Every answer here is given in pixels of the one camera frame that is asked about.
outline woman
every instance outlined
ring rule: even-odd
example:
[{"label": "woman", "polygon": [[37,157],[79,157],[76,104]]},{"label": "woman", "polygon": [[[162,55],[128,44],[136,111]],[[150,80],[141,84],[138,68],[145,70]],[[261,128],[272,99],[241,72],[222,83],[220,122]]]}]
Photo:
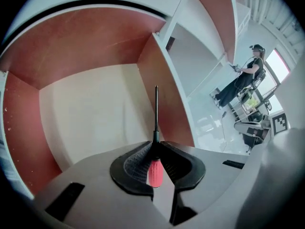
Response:
[{"label": "woman", "polygon": [[255,79],[260,71],[264,67],[264,56],[265,48],[261,45],[256,44],[252,47],[254,60],[248,63],[246,69],[241,69],[241,75],[228,84],[219,94],[216,94],[215,104],[218,107],[224,107],[231,102],[239,92],[245,87],[251,84],[252,80]]}]

